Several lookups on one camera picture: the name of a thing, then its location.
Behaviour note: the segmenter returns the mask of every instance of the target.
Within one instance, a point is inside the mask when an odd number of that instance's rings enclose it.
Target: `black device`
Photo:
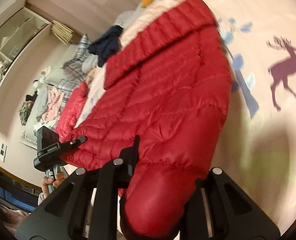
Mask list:
[[[43,126],[37,131],[37,157],[33,160],[34,167],[45,172],[45,175],[49,178],[53,178],[55,175],[62,171],[66,178],[68,174],[63,166],[67,165],[59,157],[73,148],[78,147],[81,143],[86,141],[85,136],[80,136],[76,140],[60,143],[59,135]],[[54,191],[53,185],[48,185],[49,192]]]
[[[85,138],[61,144],[59,137],[45,129],[35,167],[42,171],[60,162],[66,150]],[[89,240],[115,240],[117,194],[127,188],[138,162],[139,136],[132,147],[102,168],[78,168],[17,229],[18,240],[86,240],[85,220],[94,188],[97,188],[90,220]],[[180,223],[180,240],[277,240],[280,232],[270,218],[220,168],[213,168],[185,207]],[[2,239],[14,239],[0,226]]]

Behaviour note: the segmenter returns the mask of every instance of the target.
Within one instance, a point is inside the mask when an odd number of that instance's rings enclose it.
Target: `pink fabric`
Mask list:
[[[63,100],[64,92],[57,89],[56,87],[52,87],[52,89],[48,90],[48,99],[47,99],[47,110],[42,115],[42,119],[44,122],[49,122],[59,114],[59,109]]]
[[[11,210],[5,206],[2,206],[2,208],[4,209],[4,212],[7,214],[7,216],[10,218],[10,222],[4,223],[4,226],[13,236],[15,236],[17,228],[30,214],[22,210]]]

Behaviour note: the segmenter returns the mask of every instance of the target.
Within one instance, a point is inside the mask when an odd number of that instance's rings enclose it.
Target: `wooden trim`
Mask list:
[[[15,181],[17,181],[17,182],[19,182],[19,183],[21,183],[21,184],[23,184],[23,185],[25,185],[27,187],[30,187],[30,188],[33,188],[35,190],[38,190],[38,191],[41,191],[42,192],[41,187],[36,186],[36,185],[34,185],[32,183],[29,183],[29,182],[27,182],[27,181],[25,181],[25,180],[23,180],[23,179],[15,176],[15,175],[13,175],[12,173],[8,172],[7,170],[3,169],[2,167],[0,167],[0,172],[2,172],[7,177],[9,177],[11,179],[14,179]]]

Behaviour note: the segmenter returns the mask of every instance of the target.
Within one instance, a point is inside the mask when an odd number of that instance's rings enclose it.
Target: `red puffer jacket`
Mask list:
[[[74,92],[78,104],[85,86]],[[75,97],[67,103],[57,128],[61,140],[85,135],[87,141],[63,159],[97,169],[138,134],[139,162],[121,201],[123,232],[128,239],[174,236],[195,179],[208,174],[231,90],[228,61],[207,5],[186,0],[152,22],[109,58],[105,89],[73,130],[66,120],[81,108]]]

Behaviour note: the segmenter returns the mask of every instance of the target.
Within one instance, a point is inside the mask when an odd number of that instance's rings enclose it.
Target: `human hand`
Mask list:
[[[59,187],[62,182],[66,179],[63,172],[59,172],[55,175],[56,181],[53,178],[43,177],[41,180],[41,188],[44,198],[47,198],[50,195],[48,185],[53,185],[55,188]]]

